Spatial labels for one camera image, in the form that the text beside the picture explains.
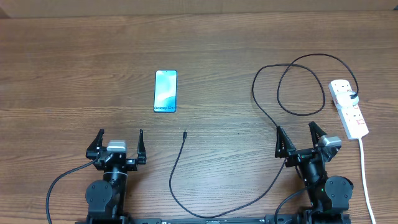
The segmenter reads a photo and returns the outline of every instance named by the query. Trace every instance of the power strip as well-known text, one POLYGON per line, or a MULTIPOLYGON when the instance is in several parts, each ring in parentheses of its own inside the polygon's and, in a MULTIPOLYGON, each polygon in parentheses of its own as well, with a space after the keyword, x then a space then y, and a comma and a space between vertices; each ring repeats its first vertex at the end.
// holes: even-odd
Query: power strip
POLYGON ((374 218, 371 203, 369 201, 368 187, 366 185, 365 158, 362 143, 362 137, 367 135, 369 130, 358 106, 359 98, 358 96, 353 99, 351 98, 355 92, 347 80, 332 81, 329 84, 329 90, 337 107, 338 114, 340 115, 340 119, 343 123, 348 139, 358 139, 359 141, 359 149, 361 152, 362 183, 365 193, 365 201, 366 205, 368 206, 372 224, 376 224, 376 219, 374 218))
POLYGON ((355 94, 347 80, 334 80, 329 84, 329 90, 340 115, 348 139, 359 139, 369 133, 361 110, 359 98, 351 99, 355 94))

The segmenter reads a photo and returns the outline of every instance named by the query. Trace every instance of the power outlet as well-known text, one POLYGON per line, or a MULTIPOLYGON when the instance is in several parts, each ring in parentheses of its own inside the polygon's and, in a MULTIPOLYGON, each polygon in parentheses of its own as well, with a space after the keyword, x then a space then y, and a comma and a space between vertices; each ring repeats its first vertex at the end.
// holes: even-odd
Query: power outlet
POLYGON ((357 99, 355 100, 347 99, 347 101, 353 101, 353 103, 348 106, 341 106, 341 103, 339 103, 339 95, 341 96, 342 93, 347 92, 353 93, 353 89, 349 82, 347 80, 334 80, 329 84, 329 90, 333 97, 333 102, 338 108, 338 114, 343 123, 348 139, 359 139, 367 135, 369 130, 359 108, 358 97, 356 97, 357 99))

